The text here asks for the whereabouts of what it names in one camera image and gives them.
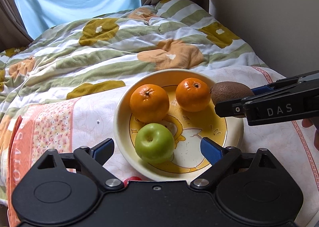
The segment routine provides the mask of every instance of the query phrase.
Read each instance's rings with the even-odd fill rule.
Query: red object
[[[128,185],[129,181],[142,181],[142,180],[139,177],[130,177],[128,179],[125,179],[123,181],[125,187]]]

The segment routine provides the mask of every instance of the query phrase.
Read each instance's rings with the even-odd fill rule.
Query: white bowl
[[[190,183],[211,165],[200,152],[200,140],[209,137],[223,147],[240,147],[243,136],[241,118],[220,118],[215,114],[212,101],[197,113],[182,110],[175,99],[175,89],[186,78],[197,78],[209,87],[215,83],[198,72],[183,69],[168,69],[151,73],[131,86],[121,97],[114,115],[115,141],[125,159],[144,176],[155,181],[186,180]],[[144,84],[163,87],[169,95],[170,109],[161,124],[167,126],[175,139],[171,161],[151,165],[139,158],[134,142],[138,130],[145,124],[137,121],[130,110],[132,93]]]

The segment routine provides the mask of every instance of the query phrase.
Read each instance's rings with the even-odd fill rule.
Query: bedsheet
[[[230,66],[202,73],[216,82],[236,81],[250,88],[282,78],[270,69],[249,66]],[[12,193],[15,185],[47,148],[71,152],[82,145],[92,147],[108,137],[114,139],[113,114],[128,88],[125,86],[57,103],[30,106],[12,141],[8,193]],[[300,227],[304,227],[319,209],[316,167],[319,153],[313,145],[314,132],[314,127],[302,128],[301,121],[248,126],[244,120],[242,151],[256,152],[260,147],[268,148],[302,189],[304,204],[296,219]],[[58,138],[50,141],[50,134],[57,134]],[[114,155],[104,167],[121,180],[131,176],[145,179],[128,164],[116,144]],[[10,200],[9,215],[11,226],[15,226],[19,221]]]

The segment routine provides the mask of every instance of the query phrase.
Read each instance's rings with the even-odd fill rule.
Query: tangerine
[[[188,112],[204,110],[211,100],[211,92],[208,85],[195,78],[184,79],[179,83],[175,96],[180,107]]]
[[[133,92],[130,108],[132,114],[141,122],[159,122],[169,110],[169,98],[160,86],[146,84]]]

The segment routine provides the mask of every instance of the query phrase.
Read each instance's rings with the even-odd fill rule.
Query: finger
[[[316,130],[314,144],[315,144],[316,149],[319,150],[319,130]]]
[[[308,128],[310,126],[313,125],[312,121],[310,121],[309,119],[303,119],[302,122],[301,122],[301,125],[304,127],[304,128]]]

